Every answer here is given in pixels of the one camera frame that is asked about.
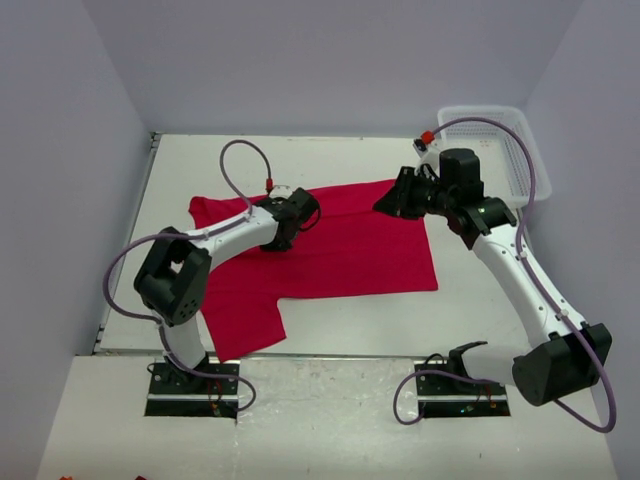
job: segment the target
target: white tabletop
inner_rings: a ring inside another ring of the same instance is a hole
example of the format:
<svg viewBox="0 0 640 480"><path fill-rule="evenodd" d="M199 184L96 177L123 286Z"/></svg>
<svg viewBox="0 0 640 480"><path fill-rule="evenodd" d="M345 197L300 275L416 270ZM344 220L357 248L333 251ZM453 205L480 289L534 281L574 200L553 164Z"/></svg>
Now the white tabletop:
<svg viewBox="0 0 640 480"><path fill-rule="evenodd" d="M187 209L193 196L229 198L233 193L218 169L222 146L235 137L164 135L151 171L133 238L168 225L194 227ZM402 165L415 165L411 139L246 137L269 156L277 184L313 188L395 178ZM507 178L490 144L469 145L481 159L489 195L508 191ZM228 154L228 170L249 195L264 189L264 165L245 146ZM437 292L374 295L320 300L281 300L287 339L264 352L276 354L424 356L476 340L525 348L515 310L497 281L445 220L426 218L440 289ZM144 311L133 278L148 247L128 255L115 298L125 308ZM211 338L199 318L207 350ZM113 352L159 351L150 322L111 312L101 349Z"/></svg>
<svg viewBox="0 0 640 480"><path fill-rule="evenodd" d="M391 398L412 369L406 359L243 360L258 399L237 424L145 418L149 361L74 359L39 480L616 478L604 435L511 387L511 417L396 423ZM406 418L414 385L401 396ZM588 390L569 403L596 418Z"/></svg>

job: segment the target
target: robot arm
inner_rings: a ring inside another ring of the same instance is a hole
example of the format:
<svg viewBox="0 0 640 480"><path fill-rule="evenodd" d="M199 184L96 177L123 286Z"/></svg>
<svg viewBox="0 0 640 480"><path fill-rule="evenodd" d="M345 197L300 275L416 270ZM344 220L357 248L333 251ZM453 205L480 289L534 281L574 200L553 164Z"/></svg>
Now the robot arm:
<svg viewBox="0 0 640 480"><path fill-rule="evenodd" d="M189 239L154 242L134 281L143 303L163 323L171 352L188 368L208 363L195 314L204 303L209 273L254 247L282 252L301 227L319 213L317 200L299 188L288 198L267 197L209 227L184 232ZM179 233L174 228L163 230Z"/></svg>
<svg viewBox="0 0 640 480"><path fill-rule="evenodd" d="M498 199L484 196L480 162L469 149L449 149L440 153L440 177L433 160L421 162L416 170L403 167L392 189L374 210L405 219L425 214L447 218L448 226L467 248L489 268L513 304L522 321L532 350L528 353L470 343L449 353L451 373L477 379L492 379L515 385L533 405L588 388L599 375L571 330L554 313L521 262L526 255L542 287L562 305L575 327L582 332L604 364L611 336L602 324L590 326L562 297L530 249L523 244L518 255L516 219Z"/></svg>

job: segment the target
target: white wall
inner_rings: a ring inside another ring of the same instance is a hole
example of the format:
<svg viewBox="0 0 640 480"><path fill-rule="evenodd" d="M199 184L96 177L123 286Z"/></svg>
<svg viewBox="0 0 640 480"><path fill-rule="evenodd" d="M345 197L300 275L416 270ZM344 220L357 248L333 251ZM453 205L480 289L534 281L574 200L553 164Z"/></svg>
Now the white wall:
<svg viewBox="0 0 640 480"><path fill-rule="evenodd" d="M582 0L84 0L147 126L401 134L522 105Z"/></svg>
<svg viewBox="0 0 640 480"><path fill-rule="evenodd" d="M83 5L0 2L0 477L34 478L148 134Z"/></svg>
<svg viewBox="0 0 640 480"><path fill-rule="evenodd" d="M541 263L590 323L613 334L607 362L621 479L640 472L640 2L588 0L528 101L553 183L531 228ZM605 415L606 399L596 389Z"/></svg>

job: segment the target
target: red t-shirt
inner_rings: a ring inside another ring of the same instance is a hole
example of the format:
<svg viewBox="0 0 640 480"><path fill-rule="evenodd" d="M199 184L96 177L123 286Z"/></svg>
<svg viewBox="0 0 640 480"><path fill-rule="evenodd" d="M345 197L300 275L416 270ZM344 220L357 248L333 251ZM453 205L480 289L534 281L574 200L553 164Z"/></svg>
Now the red t-shirt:
<svg viewBox="0 0 640 480"><path fill-rule="evenodd" d="M298 235L291 250L254 248L211 273L202 313L220 361L286 338L279 298L437 290L424 222L372 210L392 185L385 180L310 190L322 218ZM203 228L244 208L241 199L194 197L189 212Z"/></svg>

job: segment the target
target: red cable tip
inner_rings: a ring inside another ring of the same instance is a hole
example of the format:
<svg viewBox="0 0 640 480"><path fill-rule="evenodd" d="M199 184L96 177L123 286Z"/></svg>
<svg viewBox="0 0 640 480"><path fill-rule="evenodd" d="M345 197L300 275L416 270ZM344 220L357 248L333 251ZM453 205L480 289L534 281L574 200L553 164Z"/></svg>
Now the red cable tip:
<svg viewBox="0 0 640 480"><path fill-rule="evenodd" d="M427 130L422 135L420 135L420 140L422 140L425 145L429 145L435 139L436 139L436 136L432 132L430 132L429 130Z"/></svg>

